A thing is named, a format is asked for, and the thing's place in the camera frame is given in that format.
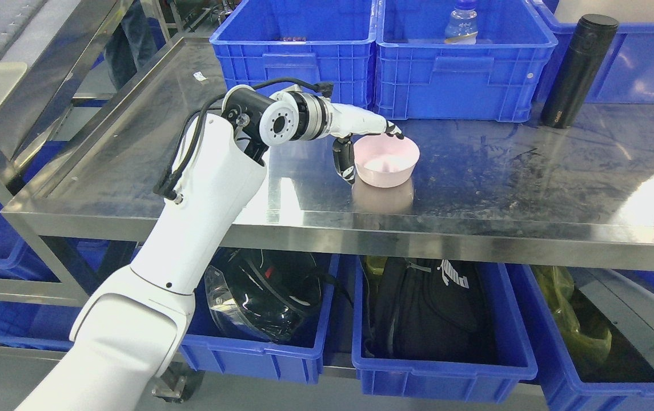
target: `robotic arm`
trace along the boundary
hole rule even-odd
[[[300,88],[267,98],[236,86],[222,116],[191,117],[155,187],[166,200],[149,238],[94,292],[71,330],[73,349],[18,410],[134,409],[149,379],[172,361],[194,312],[194,288],[264,181],[265,151],[334,135],[335,166],[353,182],[350,137],[383,132],[403,137],[380,115]]]

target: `yellow plastic bag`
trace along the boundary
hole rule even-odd
[[[581,379],[603,366],[611,351],[608,319],[580,292],[565,267],[532,266]]]

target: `black backpack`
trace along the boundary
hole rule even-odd
[[[493,326],[475,263],[388,258],[373,339],[377,357],[493,364]]]

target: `plastic bottle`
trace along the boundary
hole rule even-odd
[[[446,44],[476,44],[476,2],[478,0],[456,0],[456,8],[451,12],[449,24],[444,30]]]

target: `stainless steel table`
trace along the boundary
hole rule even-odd
[[[15,196],[6,218],[40,236],[146,239],[163,206],[151,188],[181,124],[223,87],[207,40],[171,47]],[[399,125],[421,149],[409,182],[350,187],[329,139],[280,146],[223,244],[654,270],[654,105],[588,104],[567,130],[536,119]]]

